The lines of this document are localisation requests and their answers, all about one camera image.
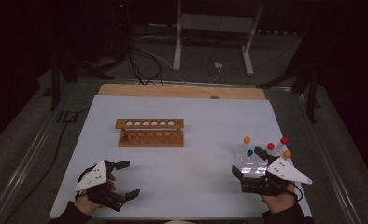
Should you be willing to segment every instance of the floor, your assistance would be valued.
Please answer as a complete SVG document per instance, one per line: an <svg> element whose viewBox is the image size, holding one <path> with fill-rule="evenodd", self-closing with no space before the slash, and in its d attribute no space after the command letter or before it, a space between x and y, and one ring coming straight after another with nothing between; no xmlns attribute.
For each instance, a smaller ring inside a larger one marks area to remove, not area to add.
<svg viewBox="0 0 368 224"><path fill-rule="evenodd" d="M158 35L161 29L166 29L164 35ZM171 65L175 39L169 29L137 28L138 34L148 34L135 37L137 50L133 51L132 61L127 59L106 72L115 79L106 81L81 73L77 83L63 83L63 97L55 112L50 112L50 97L44 96L45 90L50 88L50 72L40 77L40 91L0 135L0 223L48 222L65 167L86 118L85 111L78 114L76 122L65 124L58 121L60 113L89 108L102 84L138 83L135 74L141 72L142 81L158 74L149 82L155 85L254 87L282 75L301 43L301 37L296 35L256 34L250 49L255 74L248 76L240 52L245 36L188 31L188 38L183 40L181 69L174 72ZM109 58L101 60L103 63L110 61ZM222 68L215 68L215 62L221 62ZM131 64L135 64L136 73ZM282 132L292 136L295 142L292 147L304 149L296 153L299 157L313 158L298 160L296 165L317 180L315 185L305 189L315 222L368 223L368 174L361 171L364 164L359 159L345 125L322 87L318 89L320 107L316 110L317 124L310 124L303 111L306 95L292 95L289 92L294 80L291 78L281 82L265 90L265 94L276 112ZM325 149L331 146L335 150L326 153ZM23 164L22 158L31 159ZM39 182L44 174L45 179ZM262 223L262 220L256 218L197 223L242 222ZM92 220L90 223L106 222Z"/></svg>

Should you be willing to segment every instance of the hand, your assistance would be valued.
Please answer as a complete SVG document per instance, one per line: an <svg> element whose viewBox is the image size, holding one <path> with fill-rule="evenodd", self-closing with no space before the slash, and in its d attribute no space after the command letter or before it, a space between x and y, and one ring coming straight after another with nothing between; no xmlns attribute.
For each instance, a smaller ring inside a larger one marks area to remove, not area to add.
<svg viewBox="0 0 368 224"><path fill-rule="evenodd" d="M294 193L295 185L293 183L289 183L286 187L286 190ZM290 195L287 192L283 192L278 196L261 195L261 198L262 201L268 206L269 213L271 214L275 214L293 207L296 200L293 195Z"/></svg>
<svg viewBox="0 0 368 224"><path fill-rule="evenodd" d="M109 180L116 180L114 175L110 175ZM113 182L108 181L108 185L111 187L112 190L116 190L115 185ZM94 203L91 200L88 199L88 195L86 193L86 190L84 189L74 203L74 206L79 209L83 214L86 214L88 216L91 216L97 209L101 208L102 205L100 203Z"/></svg>

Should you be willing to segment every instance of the wooden test tube rack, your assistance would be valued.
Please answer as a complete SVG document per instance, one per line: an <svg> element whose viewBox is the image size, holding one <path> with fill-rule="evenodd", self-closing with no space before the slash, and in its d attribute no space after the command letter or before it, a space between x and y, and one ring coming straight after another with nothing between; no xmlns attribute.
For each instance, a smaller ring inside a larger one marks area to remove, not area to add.
<svg viewBox="0 0 368 224"><path fill-rule="evenodd" d="M183 119L117 119L119 147L183 147Z"/></svg>

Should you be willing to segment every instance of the dark background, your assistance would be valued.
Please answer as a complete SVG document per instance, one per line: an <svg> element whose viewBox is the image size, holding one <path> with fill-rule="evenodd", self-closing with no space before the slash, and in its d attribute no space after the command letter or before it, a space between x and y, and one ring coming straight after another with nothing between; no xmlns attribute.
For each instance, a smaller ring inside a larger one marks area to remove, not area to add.
<svg viewBox="0 0 368 224"><path fill-rule="evenodd" d="M238 8L251 4L210 2L183 1L183 10L241 16L247 12ZM87 61L97 61L95 55L106 52L102 43L108 36L94 41L92 32L102 31L92 23L111 22L108 6L119 3L125 4L124 17L135 25L176 22L177 3L171 0L0 1L0 132L38 90L37 78L50 70L53 43L60 41ZM368 1L265 1L258 29L264 35L278 31L304 36L289 70L315 53L322 55L318 82L368 165Z"/></svg>

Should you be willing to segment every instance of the white 3d-printed part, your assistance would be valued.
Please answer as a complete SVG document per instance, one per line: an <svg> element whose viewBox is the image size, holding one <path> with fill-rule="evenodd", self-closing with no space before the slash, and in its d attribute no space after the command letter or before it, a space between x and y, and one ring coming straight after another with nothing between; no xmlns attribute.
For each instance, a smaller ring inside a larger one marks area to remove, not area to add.
<svg viewBox="0 0 368 224"><path fill-rule="evenodd" d="M311 179L281 157L272 162L272 164L268 166L267 171L287 181L300 182L309 185L312 184Z"/></svg>
<svg viewBox="0 0 368 224"><path fill-rule="evenodd" d="M105 162L99 162L91 171L89 171L81 181L76 185L74 191L88 189L107 182Z"/></svg>

